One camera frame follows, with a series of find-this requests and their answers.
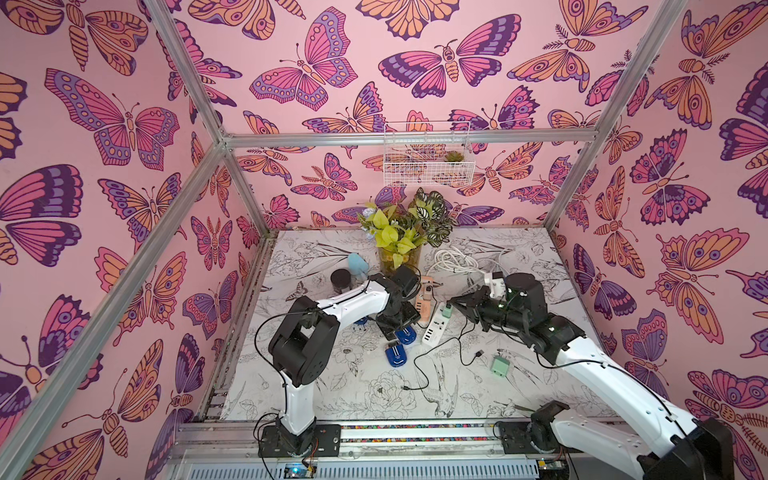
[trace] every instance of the floral pattern tablecloth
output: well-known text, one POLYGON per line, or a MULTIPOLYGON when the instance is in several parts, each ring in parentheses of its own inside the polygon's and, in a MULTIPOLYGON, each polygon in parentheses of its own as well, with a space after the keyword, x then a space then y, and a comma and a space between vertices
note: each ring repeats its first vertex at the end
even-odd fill
MULTIPOLYGON (((571 319, 598 342, 546 230, 457 229, 451 241, 441 246, 453 247, 471 254, 480 260, 481 268, 489 271, 498 269, 491 261, 496 260, 508 273, 533 273, 545 286, 550 311, 571 319)), ((368 262, 370 273, 378 270, 376 248, 362 231, 280 232, 264 280, 265 291, 260 294, 250 321, 222 420, 254 420, 284 407, 281 379, 254 348, 256 329, 269 316, 287 311, 298 296, 306 294, 315 300, 333 296, 329 276, 347 266, 346 258, 351 252, 359 253, 368 262)), ((434 263, 434 252, 429 245, 422 248, 422 272, 434 263)), ((440 300, 464 293, 473 283, 482 281, 480 273, 433 270, 431 276, 443 283, 435 289, 435 297, 440 300)), ((275 319, 259 332, 257 343, 267 358, 267 345, 279 324, 280 319, 275 319)), ((463 316, 454 315, 441 341, 457 336, 464 325, 463 316)), ((422 331, 416 330, 420 337, 422 331)), ((413 359, 429 348, 417 340, 405 347, 408 362, 392 368, 386 360, 385 347, 386 340, 373 322, 339 332, 329 364, 316 381, 318 419, 508 418, 529 414, 519 406, 536 409, 552 399, 566 402, 582 415, 615 416, 592 391, 567 373, 543 369, 523 345, 501 333, 483 333, 479 326, 462 337, 464 363, 483 351, 470 366, 460 363, 459 344, 455 340, 419 359, 419 366, 429 378, 429 387, 420 391, 401 387, 426 384, 413 359), (506 377, 490 371, 496 356, 510 362, 506 377)))

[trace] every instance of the wire basket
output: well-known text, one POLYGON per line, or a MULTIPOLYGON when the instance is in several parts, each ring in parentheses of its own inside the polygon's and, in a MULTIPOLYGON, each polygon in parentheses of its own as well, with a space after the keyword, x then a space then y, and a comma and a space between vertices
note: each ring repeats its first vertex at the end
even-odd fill
MULTIPOLYGON (((433 121, 432 124, 452 122, 433 121)), ((469 143, 469 131, 427 131, 426 123, 419 121, 388 122, 384 133, 384 184, 449 185, 465 187, 472 182, 475 155, 469 143), (463 156, 459 162, 446 161, 456 152, 463 156)))

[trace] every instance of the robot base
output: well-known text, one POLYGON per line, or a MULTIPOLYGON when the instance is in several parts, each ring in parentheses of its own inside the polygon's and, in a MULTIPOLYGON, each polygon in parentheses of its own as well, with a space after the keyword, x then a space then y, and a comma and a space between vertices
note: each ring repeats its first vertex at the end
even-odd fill
POLYGON ((314 456, 339 456, 341 425, 313 425, 305 433, 309 433, 309 435, 302 435, 306 438, 300 438, 285 428, 268 425, 261 435, 259 455, 264 458, 308 457, 312 450, 315 450, 315 444, 317 444, 314 456))

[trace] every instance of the small box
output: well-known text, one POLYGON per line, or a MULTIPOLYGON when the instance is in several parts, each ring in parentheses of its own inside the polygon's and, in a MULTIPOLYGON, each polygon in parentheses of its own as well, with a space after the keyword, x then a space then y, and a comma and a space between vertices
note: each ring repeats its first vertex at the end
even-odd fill
POLYGON ((496 356, 491 364, 491 373, 498 376, 507 376, 509 371, 509 360, 504 357, 496 356))

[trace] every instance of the white power strip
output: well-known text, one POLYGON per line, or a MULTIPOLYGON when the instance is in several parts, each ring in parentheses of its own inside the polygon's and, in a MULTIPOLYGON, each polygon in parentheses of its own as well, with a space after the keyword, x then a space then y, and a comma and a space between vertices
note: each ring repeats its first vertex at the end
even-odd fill
POLYGON ((448 328, 448 323, 451 320, 442 315, 442 309, 444 308, 445 302, 438 303, 437 308, 435 308, 435 312, 432 314, 432 320, 429 322, 429 326, 422 337, 422 343, 424 345, 434 347, 440 344, 442 334, 445 332, 445 329, 448 328))

